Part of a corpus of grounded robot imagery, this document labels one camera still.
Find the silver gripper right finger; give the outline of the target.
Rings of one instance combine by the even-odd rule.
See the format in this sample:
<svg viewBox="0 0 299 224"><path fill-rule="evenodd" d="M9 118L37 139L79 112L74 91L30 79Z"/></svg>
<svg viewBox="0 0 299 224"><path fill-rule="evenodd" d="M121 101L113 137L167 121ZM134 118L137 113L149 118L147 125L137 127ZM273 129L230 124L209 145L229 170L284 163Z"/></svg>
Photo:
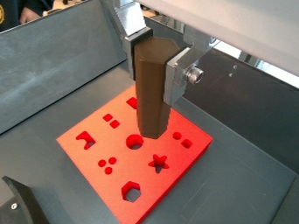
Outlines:
<svg viewBox="0 0 299 224"><path fill-rule="evenodd" d="M205 75L201 58L214 47L214 37L185 26L183 41L190 44L167 62L163 101L174 105L183 96L187 84L197 85Z"/></svg>

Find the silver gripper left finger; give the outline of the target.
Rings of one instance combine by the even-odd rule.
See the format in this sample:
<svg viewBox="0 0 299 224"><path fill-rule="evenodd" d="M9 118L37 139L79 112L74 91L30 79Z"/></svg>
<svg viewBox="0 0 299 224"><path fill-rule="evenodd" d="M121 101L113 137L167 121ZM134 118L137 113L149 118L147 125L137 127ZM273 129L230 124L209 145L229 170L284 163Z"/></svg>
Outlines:
<svg viewBox="0 0 299 224"><path fill-rule="evenodd" d="M153 36L153 31L146 26L139 2L135 0L113 0L113 9L117 13L117 25L127 54L130 77L134 80L137 78L135 45Z"/></svg>

